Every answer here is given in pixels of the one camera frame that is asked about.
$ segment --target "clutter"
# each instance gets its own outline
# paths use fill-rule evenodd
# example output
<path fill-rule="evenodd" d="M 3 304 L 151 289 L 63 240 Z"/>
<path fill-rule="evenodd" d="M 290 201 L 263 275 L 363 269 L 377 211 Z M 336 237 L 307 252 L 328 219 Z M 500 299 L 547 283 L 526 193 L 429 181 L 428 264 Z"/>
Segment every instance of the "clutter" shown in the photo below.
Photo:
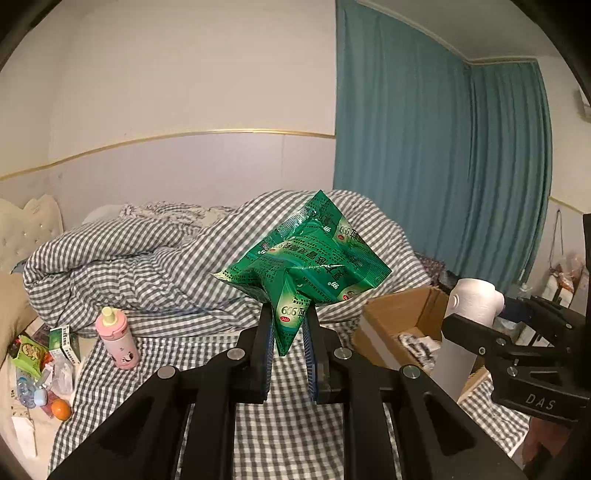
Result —
<path fill-rule="evenodd" d="M 26 408 L 35 408 L 35 382 L 32 376 L 18 367 L 15 370 L 18 401 Z"/>
<path fill-rule="evenodd" d="M 402 333 L 440 342 L 441 324 L 449 297 L 437 287 L 419 287 L 371 299 L 363 307 L 359 328 L 353 334 L 355 349 L 373 364 L 398 370 L 421 363 L 398 339 Z M 477 386 L 488 371 L 477 362 L 464 385 L 462 397 Z"/>
<path fill-rule="evenodd" d="M 550 276 L 541 297 L 564 307 L 569 307 L 573 300 L 574 291 L 577 289 L 583 274 L 584 257 L 576 254 L 564 254 L 562 230 L 562 212 L 559 209 L 556 212 L 556 219 L 554 221 L 554 232 L 550 247 L 550 257 L 548 259 Z M 560 257 L 555 261 L 554 247 L 557 231 L 560 231 Z"/>
<path fill-rule="evenodd" d="M 319 191 L 237 263 L 213 276 L 271 301 L 280 355 L 287 354 L 308 305 L 348 300 L 380 285 L 391 270 Z"/>
<path fill-rule="evenodd" d="M 425 372 L 433 370 L 437 361 L 437 353 L 441 348 L 440 342 L 429 336 L 419 338 L 412 333 L 401 333 L 398 335 L 398 341 L 417 359 Z"/>
<path fill-rule="evenodd" d="M 124 312 L 103 307 L 95 321 L 95 327 L 106 350 L 115 360 L 115 365 L 120 369 L 129 370 L 138 364 L 139 353 Z"/>
<path fill-rule="evenodd" d="M 457 285 L 460 277 L 451 270 L 445 270 L 439 274 L 437 279 L 437 286 L 443 290 L 446 295 L 449 295 Z"/>
<path fill-rule="evenodd" d="M 12 424 L 17 433 L 18 444 L 21 446 L 25 458 L 35 458 L 37 447 L 35 446 L 35 428 L 30 419 L 25 417 L 12 417 Z"/>
<path fill-rule="evenodd" d="M 58 398 L 51 403 L 51 412 L 61 421 L 65 421 L 72 416 L 70 405 L 62 398 Z"/>
<path fill-rule="evenodd" d="M 581 315 L 585 315 L 587 312 L 587 299 L 589 297 L 589 272 L 585 268 L 583 270 L 583 274 L 581 275 L 581 279 L 579 280 L 579 285 L 577 285 L 577 290 L 574 292 L 573 301 L 570 302 L 570 309 L 574 310 L 575 312 L 580 313 Z"/>
<path fill-rule="evenodd" d="M 15 367 L 28 372 L 35 380 L 38 380 L 41 377 L 43 360 L 47 349 L 26 335 L 19 335 L 18 341 L 20 346 L 16 358 L 12 359 L 12 363 Z"/>
<path fill-rule="evenodd" d="M 439 276 L 445 270 L 445 262 L 441 262 L 439 260 L 435 260 L 434 258 L 427 257 L 417 251 L 414 253 L 417 260 L 421 262 L 421 266 L 425 269 L 425 273 L 431 279 L 432 285 L 437 285 L 439 281 Z"/>
<path fill-rule="evenodd" d="M 43 407 L 44 405 L 47 405 L 47 390 L 45 390 L 45 388 L 36 389 L 33 397 L 35 406 Z"/>
<path fill-rule="evenodd" d="M 70 325 L 52 328 L 49 331 L 49 353 L 56 361 L 69 361 L 80 365 L 78 338 L 70 332 Z"/>

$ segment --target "paper towel roll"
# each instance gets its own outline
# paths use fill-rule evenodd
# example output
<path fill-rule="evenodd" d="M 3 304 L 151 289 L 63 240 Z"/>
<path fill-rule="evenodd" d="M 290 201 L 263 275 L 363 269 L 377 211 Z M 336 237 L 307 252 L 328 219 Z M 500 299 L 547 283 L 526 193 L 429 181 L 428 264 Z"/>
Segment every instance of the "paper towel roll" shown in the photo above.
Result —
<path fill-rule="evenodd" d="M 457 313 L 491 327 L 504 307 L 505 297 L 492 283 L 477 278 L 462 278 L 450 294 L 445 316 Z M 431 378 L 457 401 L 475 360 L 475 354 L 444 337 Z"/>

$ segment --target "bag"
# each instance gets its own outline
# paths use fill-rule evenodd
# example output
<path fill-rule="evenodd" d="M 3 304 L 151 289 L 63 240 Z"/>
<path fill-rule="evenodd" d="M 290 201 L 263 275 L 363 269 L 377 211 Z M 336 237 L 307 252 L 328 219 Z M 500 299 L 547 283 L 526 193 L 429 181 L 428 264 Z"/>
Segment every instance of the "bag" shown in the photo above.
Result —
<path fill-rule="evenodd" d="M 212 274 L 247 295 L 271 302 L 273 332 L 284 356 L 311 301 L 348 300 L 380 285 L 391 270 L 319 191 L 244 257 Z"/>
<path fill-rule="evenodd" d="M 20 346 L 16 358 L 12 359 L 12 363 L 15 367 L 31 374 L 35 380 L 39 380 L 47 348 L 39 345 L 26 335 L 19 335 L 18 339 Z"/>

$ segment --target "yellow bottle cap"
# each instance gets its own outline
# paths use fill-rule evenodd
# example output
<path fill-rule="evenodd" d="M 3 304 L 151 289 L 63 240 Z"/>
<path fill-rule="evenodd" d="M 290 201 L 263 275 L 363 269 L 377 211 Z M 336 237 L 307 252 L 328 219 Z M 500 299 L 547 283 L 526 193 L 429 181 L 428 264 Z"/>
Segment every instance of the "yellow bottle cap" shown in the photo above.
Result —
<path fill-rule="evenodd" d="M 103 325 L 106 327 L 110 327 L 117 323 L 117 315 L 115 309 L 111 307 L 103 307 L 100 311 L 103 314 Z"/>

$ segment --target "plastic bag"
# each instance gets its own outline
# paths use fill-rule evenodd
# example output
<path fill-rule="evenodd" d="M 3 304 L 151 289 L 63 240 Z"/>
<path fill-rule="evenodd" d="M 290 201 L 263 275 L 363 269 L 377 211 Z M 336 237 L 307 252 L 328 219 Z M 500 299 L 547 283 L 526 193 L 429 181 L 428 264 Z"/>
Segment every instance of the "plastic bag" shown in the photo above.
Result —
<path fill-rule="evenodd" d="M 68 399 L 74 391 L 74 369 L 68 361 L 56 361 L 53 366 L 51 390 L 57 396 Z"/>
<path fill-rule="evenodd" d="M 274 311 L 277 349 L 285 355 L 313 300 L 348 300 L 380 285 L 391 270 L 319 191 L 237 263 L 213 276 Z"/>
<path fill-rule="evenodd" d="M 560 257 L 553 269 L 557 273 L 560 286 L 574 292 L 577 285 L 579 285 L 584 265 L 584 258 L 581 258 L 577 254 Z"/>

